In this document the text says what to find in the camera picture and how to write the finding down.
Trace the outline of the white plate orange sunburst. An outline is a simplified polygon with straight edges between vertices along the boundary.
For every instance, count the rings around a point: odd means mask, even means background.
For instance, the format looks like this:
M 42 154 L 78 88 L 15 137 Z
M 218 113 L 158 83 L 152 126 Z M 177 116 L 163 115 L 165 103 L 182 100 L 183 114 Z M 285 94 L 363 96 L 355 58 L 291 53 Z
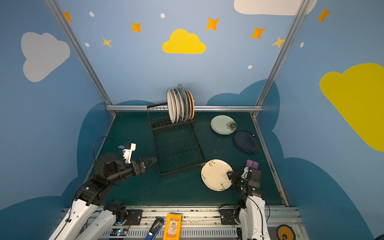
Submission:
M 185 90 L 186 100 L 187 100 L 187 121 L 191 119 L 192 116 L 192 104 L 189 93 Z

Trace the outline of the yellow woven wicker plate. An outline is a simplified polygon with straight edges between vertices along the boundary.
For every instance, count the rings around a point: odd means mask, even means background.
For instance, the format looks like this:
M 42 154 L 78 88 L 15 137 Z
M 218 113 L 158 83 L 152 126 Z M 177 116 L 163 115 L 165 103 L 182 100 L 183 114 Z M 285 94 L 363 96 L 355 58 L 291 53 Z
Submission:
M 189 100 L 190 100 L 190 109 L 191 109 L 190 120 L 192 120 L 195 116 L 195 104 L 194 104 L 194 99 L 193 99 L 192 93 L 189 90 L 187 90 L 187 94 L 188 94 Z

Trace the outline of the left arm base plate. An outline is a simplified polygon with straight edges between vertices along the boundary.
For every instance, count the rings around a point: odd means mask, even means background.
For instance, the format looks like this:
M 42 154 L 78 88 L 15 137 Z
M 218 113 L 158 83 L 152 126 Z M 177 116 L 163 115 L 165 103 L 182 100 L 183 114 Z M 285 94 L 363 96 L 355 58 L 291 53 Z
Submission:
M 127 219 L 125 226 L 139 226 L 141 224 L 143 210 L 141 209 L 127 209 Z

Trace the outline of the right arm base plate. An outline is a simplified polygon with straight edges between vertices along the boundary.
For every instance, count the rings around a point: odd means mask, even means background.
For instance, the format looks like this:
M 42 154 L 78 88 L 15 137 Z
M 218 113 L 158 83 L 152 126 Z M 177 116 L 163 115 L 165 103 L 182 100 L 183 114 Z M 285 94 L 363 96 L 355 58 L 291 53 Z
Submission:
M 222 225 L 240 225 L 240 220 L 235 214 L 235 209 L 220 209 L 219 213 Z

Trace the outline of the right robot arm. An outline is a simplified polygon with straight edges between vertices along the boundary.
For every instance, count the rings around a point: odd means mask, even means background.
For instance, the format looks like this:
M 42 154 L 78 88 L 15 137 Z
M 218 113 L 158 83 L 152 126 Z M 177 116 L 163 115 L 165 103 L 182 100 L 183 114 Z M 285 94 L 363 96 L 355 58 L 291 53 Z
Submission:
M 236 191 L 244 196 L 235 208 L 236 221 L 241 225 L 243 240 L 269 240 L 267 226 L 266 201 L 260 191 L 261 171 L 246 167 L 241 174 L 227 172 Z

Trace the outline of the large plain green plate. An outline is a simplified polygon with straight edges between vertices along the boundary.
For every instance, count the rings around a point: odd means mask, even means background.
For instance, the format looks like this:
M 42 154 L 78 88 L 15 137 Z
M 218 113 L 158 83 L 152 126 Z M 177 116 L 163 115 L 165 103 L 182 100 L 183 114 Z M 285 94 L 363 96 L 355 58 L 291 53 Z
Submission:
M 187 96 L 184 87 L 181 84 L 177 85 L 177 90 L 179 91 L 179 95 L 181 97 L 181 100 L 183 101 L 183 108 L 184 108 L 184 113 L 183 113 L 183 122 L 186 122 L 188 118 L 188 101 L 187 101 Z

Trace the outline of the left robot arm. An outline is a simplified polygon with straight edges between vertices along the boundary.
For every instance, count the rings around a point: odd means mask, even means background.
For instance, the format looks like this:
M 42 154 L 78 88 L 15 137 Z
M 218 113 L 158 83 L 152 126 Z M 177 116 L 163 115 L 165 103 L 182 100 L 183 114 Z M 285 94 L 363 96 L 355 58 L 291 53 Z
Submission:
M 119 161 L 115 154 L 102 155 L 94 162 L 94 175 L 76 192 L 69 211 L 50 239 L 97 240 L 114 224 L 124 223 L 128 218 L 126 205 L 112 200 L 105 204 L 96 220 L 80 232 L 117 182 L 144 174 L 156 162 L 156 158 L 140 158 L 138 161 L 125 163 Z

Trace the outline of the pale green floral plate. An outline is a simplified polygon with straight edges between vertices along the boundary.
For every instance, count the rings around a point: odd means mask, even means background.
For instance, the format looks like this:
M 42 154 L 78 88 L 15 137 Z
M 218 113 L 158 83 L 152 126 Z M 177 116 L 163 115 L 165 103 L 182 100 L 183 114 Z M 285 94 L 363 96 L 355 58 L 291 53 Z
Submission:
M 211 128 L 220 135 L 230 135 L 237 129 L 235 120 L 227 115 L 218 115 L 212 118 Z

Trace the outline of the cream floral plate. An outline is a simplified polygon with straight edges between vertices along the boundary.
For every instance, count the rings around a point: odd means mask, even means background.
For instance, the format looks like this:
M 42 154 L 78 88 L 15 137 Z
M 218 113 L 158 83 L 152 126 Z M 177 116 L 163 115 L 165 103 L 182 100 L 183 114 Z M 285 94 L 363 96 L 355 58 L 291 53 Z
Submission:
M 227 173 L 232 172 L 232 167 L 222 160 L 210 160 L 201 170 L 201 177 L 204 184 L 211 190 L 221 192 L 229 189 L 232 182 Z

